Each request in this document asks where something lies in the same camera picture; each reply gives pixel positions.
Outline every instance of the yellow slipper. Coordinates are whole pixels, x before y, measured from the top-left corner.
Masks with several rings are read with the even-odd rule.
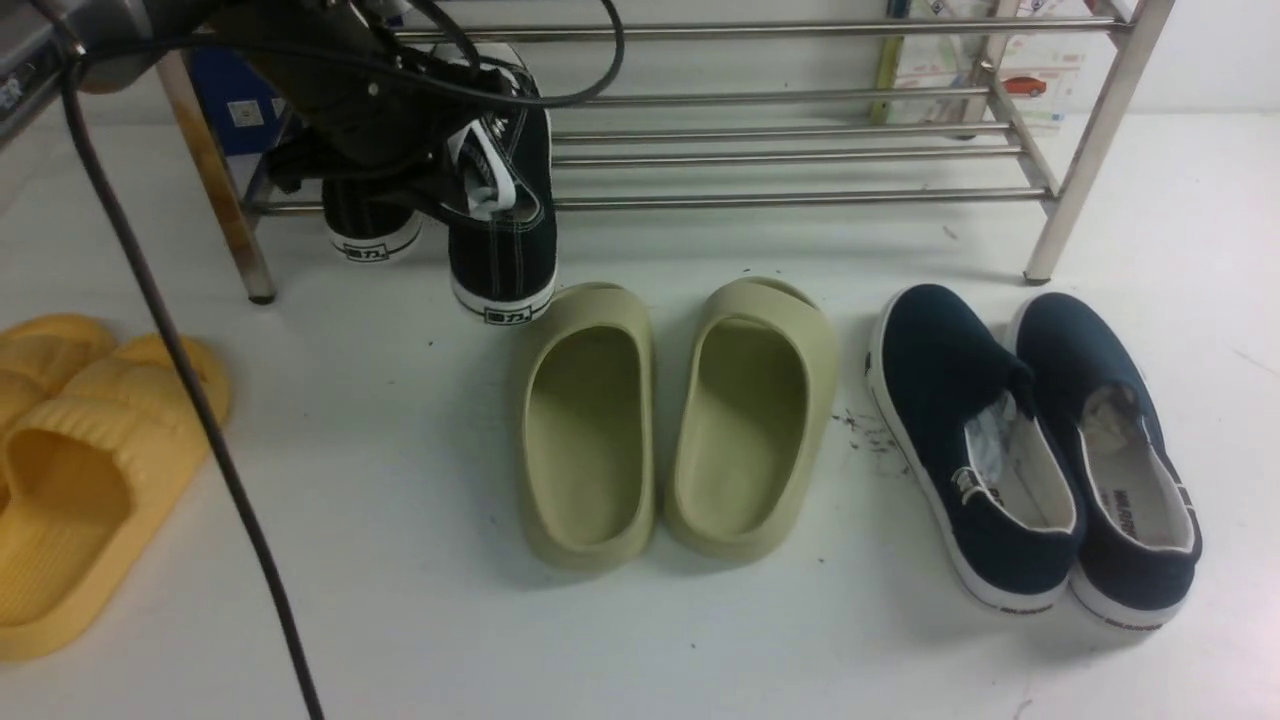
[[[83,315],[45,315],[0,332],[0,437],[114,348],[111,333]],[[0,475],[0,510],[8,501],[9,487]]]
[[[227,373],[207,347],[183,343],[221,423]],[[157,336],[93,363],[15,420],[0,443],[12,493],[0,514],[0,660],[79,637],[207,452]]]

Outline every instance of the red car picture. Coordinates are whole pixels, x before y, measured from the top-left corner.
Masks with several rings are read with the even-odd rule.
[[[1011,77],[1005,81],[1005,91],[1010,95],[1039,97],[1048,92],[1048,83],[1033,77]]]

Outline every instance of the white rubber sole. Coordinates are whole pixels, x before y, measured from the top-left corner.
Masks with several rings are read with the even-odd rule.
[[[398,263],[408,256],[410,250],[422,234],[426,218],[413,213],[410,220],[398,231],[372,240],[357,240],[329,229],[329,245],[348,263],[356,265],[379,265]]]
[[[1009,322],[1009,329],[1005,332],[1005,348],[1007,348],[1014,355],[1018,354],[1018,331],[1023,325],[1023,318],[1027,316],[1027,310],[1032,306],[1032,302],[1039,296],[1032,297],[1027,302],[1023,302],[1014,313],[1014,318]],[[1146,373],[1142,368],[1138,368],[1138,374],[1146,378]],[[1102,591],[1094,587],[1089,582],[1089,577],[1084,573],[1084,568],[1079,562],[1071,568],[1071,575],[1069,578],[1069,584],[1071,587],[1071,594],[1075,600],[1080,601],[1094,618],[1106,623],[1112,628],[1121,630],[1129,630],[1134,633],[1151,633],[1165,626],[1178,615],[1178,611],[1183,609],[1183,603],[1187,602],[1184,597],[1171,607],[1165,607],[1161,610],[1135,610],[1107,597]]]
[[[453,283],[453,297],[476,320],[486,325],[524,325],[541,318],[547,307],[550,306],[552,297],[556,295],[557,275],[558,273],[552,274],[552,279],[547,283],[547,287],[535,295],[515,302],[498,302],[480,297],[458,284],[457,278],[449,279]]]
[[[1071,593],[1085,610],[1111,628],[1130,633],[1153,633],[1178,615],[1187,602],[1184,597],[1172,607],[1161,610],[1134,610],[1111,600],[1089,582],[1079,564],[1071,570]]]
[[[870,389],[872,398],[879,407],[881,416],[884,418],[886,427],[893,436],[893,439],[897,441],[897,446],[902,450],[902,454],[906,455],[906,461],[911,466],[911,471],[915,474],[915,479],[920,484],[924,497],[928,498],[929,507],[933,509],[933,516],[937,519],[938,527],[942,530],[942,541],[946,543],[947,555],[951,556],[951,564],[955,566],[956,573],[960,575],[960,583],[969,591],[969,594],[977,598],[978,602],[986,607],[997,610],[1006,615],[1029,616],[1046,612],[1053,607],[1053,602],[1062,596],[1062,591],[1066,588],[1068,580],[1064,578],[1061,584],[1043,593],[1020,594],[997,588],[996,585],[982,579],[973,566],[969,565],[964,553],[960,552],[960,546],[956,544],[955,532],[951,529],[951,518],[947,515],[946,507],[942,505],[938,489],[933,486],[933,480],[924,470],[924,465],[920,462],[920,456],[915,452],[915,446],[911,445],[911,438],[906,434],[906,428],[902,425],[902,419],[893,407],[893,402],[888,395],[888,383],[884,379],[884,325],[888,320],[890,313],[893,310],[893,304],[897,302],[897,299],[901,297],[904,292],[906,291],[904,290],[895,295],[888,301],[888,305],[884,306],[884,311],[881,314],[879,319],[876,320],[876,328],[872,331],[872,342],[868,350],[870,366],[867,370],[867,387]]]

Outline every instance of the sage green slide sandal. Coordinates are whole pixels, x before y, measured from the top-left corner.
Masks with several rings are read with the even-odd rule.
[[[580,284],[527,338],[517,368],[525,537],[548,565],[613,569],[653,534],[649,311],[618,286]]]
[[[781,281],[744,278],[703,310],[667,523],[724,560],[768,555],[795,525],[836,398],[831,322]]]

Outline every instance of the robotic arm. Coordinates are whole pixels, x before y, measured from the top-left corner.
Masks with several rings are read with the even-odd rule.
[[[433,3],[411,4],[468,49],[470,41]],[[137,50],[146,42],[175,46],[207,40],[239,47],[307,126],[268,156],[278,186],[291,191],[307,178],[358,178],[374,183],[387,201],[430,213],[440,202],[460,200],[453,197],[456,183],[443,179],[444,140],[511,94],[495,70],[445,63],[401,45],[380,14],[397,12],[398,5],[392,0],[0,0],[0,149],[58,97],[79,55],[100,50],[110,55],[88,65],[81,90],[116,92],[163,54]],[[622,29],[616,9],[604,5],[618,40],[613,65],[588,91],[547,99],[545,105],[585,100],[617,74]],[[210,33],[191,37],[201,27]],[[111,53],[120,47],[134,50]],[[307,49],[312,56],[266,51],[271,49]],[[328,64],[317,64],[315,55],[321,54],[330,58]],[[387,77],[387,70],[397,74]],[[406,76],[422,82],[407,82]]]

